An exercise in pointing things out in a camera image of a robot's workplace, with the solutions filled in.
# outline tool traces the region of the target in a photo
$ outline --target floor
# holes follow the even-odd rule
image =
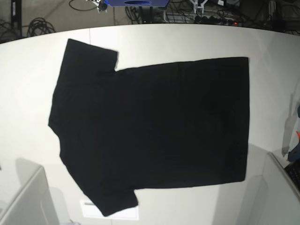
[[[37,17],[43,17],[52,23],[56,31],[114,25],[112,7],[108,7],[107,12],[99,13],[96,9],[80,12],[72,9],[68,3],[69,0],[22,0],[23,26],[28,25]],[[72,6],[79,9],[89,9],[96,5],[85,0],[74,0]],[[0,18],[10,21],[9,0],[0,0]],[[115,7],[115,24],[130,24],[124,7]]]

